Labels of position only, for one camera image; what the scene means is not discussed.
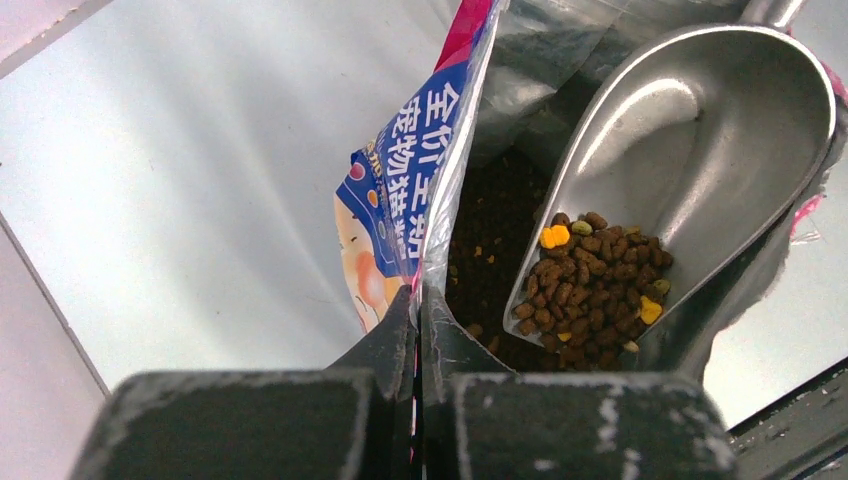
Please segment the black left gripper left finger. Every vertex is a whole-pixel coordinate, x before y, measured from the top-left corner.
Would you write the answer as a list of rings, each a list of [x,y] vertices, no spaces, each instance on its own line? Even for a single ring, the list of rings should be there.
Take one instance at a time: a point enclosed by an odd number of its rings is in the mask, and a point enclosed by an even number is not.
[[[75,479],[412,479],[409,287],[319,370],[158,371],[123,381]]]

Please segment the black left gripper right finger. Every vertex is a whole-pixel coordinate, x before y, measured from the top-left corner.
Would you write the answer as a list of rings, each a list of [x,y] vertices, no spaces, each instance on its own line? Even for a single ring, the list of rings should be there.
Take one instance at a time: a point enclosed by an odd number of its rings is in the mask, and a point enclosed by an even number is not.
[[[429,479],[732,479],[705,392],[662,373],[506,370],[418,291]]]

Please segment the pet food bag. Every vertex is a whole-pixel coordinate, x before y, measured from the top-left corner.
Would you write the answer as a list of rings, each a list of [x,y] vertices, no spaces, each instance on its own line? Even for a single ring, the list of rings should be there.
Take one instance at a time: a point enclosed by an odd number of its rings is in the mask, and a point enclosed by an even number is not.
[[[419,366],[442,384],[466,372],[498,372],[502,361],[461,331],[447,307],[448,239],[472,158],[488,159],[520,136],[537,138],[531,159],[552,161],[569,126],[551,112],[555,93],[579,111],[637,47],[679,27],[738,18],[741,1],[464,1],[430,78],[362,149],[336,192],[339,212],[362,227],[343,252],[376,264],[385,300],[404,290],[413,315],[433,323]]]

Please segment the metal food scoop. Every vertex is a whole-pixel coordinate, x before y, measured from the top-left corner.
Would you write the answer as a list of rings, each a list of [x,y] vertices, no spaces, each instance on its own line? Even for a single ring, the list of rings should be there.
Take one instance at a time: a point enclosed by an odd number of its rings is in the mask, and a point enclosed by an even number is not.
[[[577,111],[536,223],[595,212],[673,256],[661,317],[626,353],[636,370],[700,374],[716,334],[779,269],[793,214],[841,149],[821,62],[788,34],[797,1],[751,1],[737,20],[637,47]]]

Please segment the brown pet food kibble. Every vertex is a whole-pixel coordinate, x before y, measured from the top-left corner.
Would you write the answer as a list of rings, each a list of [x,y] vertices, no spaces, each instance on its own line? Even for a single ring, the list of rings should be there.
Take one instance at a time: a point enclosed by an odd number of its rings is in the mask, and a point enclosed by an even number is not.
[[[516,371],[617,370],[662,315],[672,254],[638,227],[557,213],[569,241],[518,272],[549,179],[517,153],[465,174],[448,260],[456,321]]]

